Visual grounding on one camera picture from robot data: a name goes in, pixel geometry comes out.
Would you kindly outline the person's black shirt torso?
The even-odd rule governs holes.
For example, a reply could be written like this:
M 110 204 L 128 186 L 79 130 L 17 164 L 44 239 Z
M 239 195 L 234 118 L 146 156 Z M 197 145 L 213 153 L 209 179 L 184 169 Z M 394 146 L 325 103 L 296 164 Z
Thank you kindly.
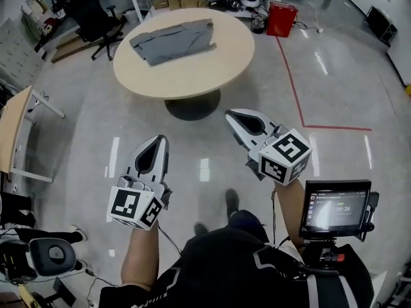
M 104 287 L 99 308 L 309 308 L 308 287 L 283 276 L 293 258 L 234 228 L 187 242 L 149 291 Z

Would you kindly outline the person's right leg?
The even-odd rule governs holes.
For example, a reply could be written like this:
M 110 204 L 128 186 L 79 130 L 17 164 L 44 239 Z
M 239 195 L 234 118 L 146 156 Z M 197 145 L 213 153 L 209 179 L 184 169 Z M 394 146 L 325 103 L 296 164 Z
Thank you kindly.
M 247 210 L 238 210 L 234 212 L 228 219 L 227 228 L 242 230 L 263 243 L 269 242 L 266 230 L 260 220 Z

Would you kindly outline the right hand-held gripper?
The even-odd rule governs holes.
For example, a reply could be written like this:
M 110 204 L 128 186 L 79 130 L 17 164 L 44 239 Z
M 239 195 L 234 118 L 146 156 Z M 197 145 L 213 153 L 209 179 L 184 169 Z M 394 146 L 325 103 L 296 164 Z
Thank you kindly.
M 289 185 L 306 169 L 312 148 L 296 129 L 276 126 L 266 114 L 246 108 L 226 110 L 224 117 L 237 143 L 249 151 L 246 165 L 260 180 Z

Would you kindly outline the person's right forearm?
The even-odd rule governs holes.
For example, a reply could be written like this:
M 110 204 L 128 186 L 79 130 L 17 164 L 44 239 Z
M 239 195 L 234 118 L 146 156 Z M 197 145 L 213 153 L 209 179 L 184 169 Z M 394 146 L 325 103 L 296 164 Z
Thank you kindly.
M 304 240 L 299 236 L 299 230 L 304 208 L 304 187 L 296 179 L 287 186 L 276 184 L 275 191 L 279 199 L 288 236 L 296 249 L 301 251 Z

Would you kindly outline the light wooden desk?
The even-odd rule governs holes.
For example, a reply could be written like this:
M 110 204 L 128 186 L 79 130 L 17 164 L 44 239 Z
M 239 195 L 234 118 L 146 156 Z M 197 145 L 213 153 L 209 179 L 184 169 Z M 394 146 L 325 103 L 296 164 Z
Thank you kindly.
M 12 173 L 34 180 L 53 183 L 53 179 L 50 177 L 16 169 L 13 166 L 17 149 L 17 140 L 19 138 L 23 120 L 26 119 L 35 124 L 35 121 L 26 117 L 27 107 L 33 96 L 62 119 L 66 116 L 63 111 L 52 106 L 38 92 L 34 91 L 32 86 L 26 87 L 13 98 L 9 99 L 3 107 L 3 113 L 0 117 L 0 172 L 5 174 Z

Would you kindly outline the person's right shoe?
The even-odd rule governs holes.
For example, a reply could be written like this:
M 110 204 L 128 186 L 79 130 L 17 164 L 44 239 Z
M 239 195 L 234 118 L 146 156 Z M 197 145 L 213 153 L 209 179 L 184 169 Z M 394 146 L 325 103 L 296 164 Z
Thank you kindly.
M 227 218 L 239 211 L 239 197 L 234 189 L 228 189 L 225 193 L 225 204 L 227 209 Z

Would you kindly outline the black monitor mount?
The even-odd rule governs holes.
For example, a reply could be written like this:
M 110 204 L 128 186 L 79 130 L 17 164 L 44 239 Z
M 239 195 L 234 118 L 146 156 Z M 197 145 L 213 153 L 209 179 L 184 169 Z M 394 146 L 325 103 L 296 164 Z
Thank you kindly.
M 373 214 L 378 206 L 380 194 L 378 192 L 371 192 L 366 211 L 365 229 L 360 235 L 349 236 L 355 237 L 359 241 L 365 241 L 366 235 L 374 230 L 372 222 Z M 325 272 L 336 273 L 342 263 L 347 259 L 347 254 L 342 252 L 341 248 L 336 246 L 336 241 L 339 237 L 329 239 L 303 239 L 303 260 L 304 263 L 313 270 L 323 270 Z

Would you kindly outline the dark round table pedestal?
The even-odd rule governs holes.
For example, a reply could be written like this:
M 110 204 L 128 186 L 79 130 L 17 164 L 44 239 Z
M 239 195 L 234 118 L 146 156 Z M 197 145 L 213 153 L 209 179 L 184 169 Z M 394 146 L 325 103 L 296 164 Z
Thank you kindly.
M 217 89 L 207 94 L 192 98 L 166 100 L 168 112 L 183 121 L 198 121 L 211 115 L 221 100 L 221 90 Z

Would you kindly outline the black office chair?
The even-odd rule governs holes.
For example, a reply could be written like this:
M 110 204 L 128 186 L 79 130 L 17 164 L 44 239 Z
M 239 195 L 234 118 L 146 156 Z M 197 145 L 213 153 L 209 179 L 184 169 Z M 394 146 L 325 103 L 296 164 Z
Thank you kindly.
M 66 4 L 65 13 L 79 26 L 81 39 L 90 44 L 99 43 L 91 56 L 92 60 L 105 48 L 109 61 L 113 61 L 110 46 L 123 40 L 124 22 L 117 18 L 115 7 L 109 5 L 104 9 L 100 0 L 69 0 Z

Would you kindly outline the person's left forearm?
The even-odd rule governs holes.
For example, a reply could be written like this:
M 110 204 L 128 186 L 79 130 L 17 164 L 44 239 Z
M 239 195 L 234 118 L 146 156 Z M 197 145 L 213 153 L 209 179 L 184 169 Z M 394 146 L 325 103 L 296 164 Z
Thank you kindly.
M 151 230 L 133 229 L 127 254 L 121 268 L 121 281 L 147 291 L 151 290 L 159 272 L 158 222 Z

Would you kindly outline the wooden step platform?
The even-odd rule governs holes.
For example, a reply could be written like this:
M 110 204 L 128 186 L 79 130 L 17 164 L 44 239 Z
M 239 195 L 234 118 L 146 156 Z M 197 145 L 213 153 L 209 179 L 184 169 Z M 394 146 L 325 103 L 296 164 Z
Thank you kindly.
M 107 43 L 105 39 L 109 39 L 109 46 L 116 42 L 121 42 L 123 35 L 122 27 L 118 26 L 114 30 L 110 31 L 106 37 L 99 38 L 93 42 L 84 40 L 81 35 L 80 29 L 66 35 L 63 39 L 57 44 L 56 51 L 53 57 L 51 58 L 51 63 L 55 64 L 67 57 L 73 56 L 79 52 L 85 51 L 92 47 L 97 47 L 97 50 L 92 54 L 92 60 L 95 60 L 97 55 L 104 49 L 107 48 Z

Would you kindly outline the grey robe garment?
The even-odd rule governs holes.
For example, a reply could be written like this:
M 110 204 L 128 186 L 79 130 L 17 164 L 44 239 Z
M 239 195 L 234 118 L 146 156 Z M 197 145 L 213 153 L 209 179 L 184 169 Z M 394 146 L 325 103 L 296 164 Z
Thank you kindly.
M 155 66 L 215 49 L 216 44 L 211 42 L 213 32 L 213 21 L 200 19 L 140 33 L 129 43 L 148 65 Z

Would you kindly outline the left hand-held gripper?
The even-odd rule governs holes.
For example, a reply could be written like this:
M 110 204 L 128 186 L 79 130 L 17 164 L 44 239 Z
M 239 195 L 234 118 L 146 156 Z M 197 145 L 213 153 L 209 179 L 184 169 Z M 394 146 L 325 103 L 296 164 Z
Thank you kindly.
M 169 142 L 164 135 L 139 144 L 127 159 L 126 175 L 111 187 L 107 217 L 128 227 L 151 230 L 172 194 L 164 183 L 168 161 Z

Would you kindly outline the grey locker cabinet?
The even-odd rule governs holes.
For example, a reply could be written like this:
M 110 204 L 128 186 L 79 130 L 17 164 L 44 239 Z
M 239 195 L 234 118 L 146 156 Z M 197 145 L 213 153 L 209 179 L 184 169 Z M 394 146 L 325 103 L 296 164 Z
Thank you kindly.
M 34 85 L 44 65 L 11 19 L 0 26 L 0 79 L 18 90 Z

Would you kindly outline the red metal cabinet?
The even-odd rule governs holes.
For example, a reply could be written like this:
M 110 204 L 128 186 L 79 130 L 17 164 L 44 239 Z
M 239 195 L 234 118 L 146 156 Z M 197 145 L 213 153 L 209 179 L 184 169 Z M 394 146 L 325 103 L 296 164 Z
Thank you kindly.
M 267 35 L 288 37 L 297 13 L 298 9 L 292 5 L 270 2 L 266 28 Z

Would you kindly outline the clothes rack with garments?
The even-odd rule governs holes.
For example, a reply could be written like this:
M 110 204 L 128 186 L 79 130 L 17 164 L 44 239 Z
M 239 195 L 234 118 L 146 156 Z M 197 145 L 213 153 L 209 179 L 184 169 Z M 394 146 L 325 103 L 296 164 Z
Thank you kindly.
M 27 0 L 21 6 L 21 23 L 25 33 L 34 44 L 47 40 L 60 26 L 65 13 L 55 10 L 46 0 Z

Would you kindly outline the black chest monitor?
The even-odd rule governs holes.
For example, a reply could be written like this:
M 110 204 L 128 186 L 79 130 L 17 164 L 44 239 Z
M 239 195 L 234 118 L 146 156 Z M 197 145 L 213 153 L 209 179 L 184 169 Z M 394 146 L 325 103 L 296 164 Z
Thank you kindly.
M 349 237 L 365 229 L 370 180 L 308 180 L 299 229 L 303 239 Z

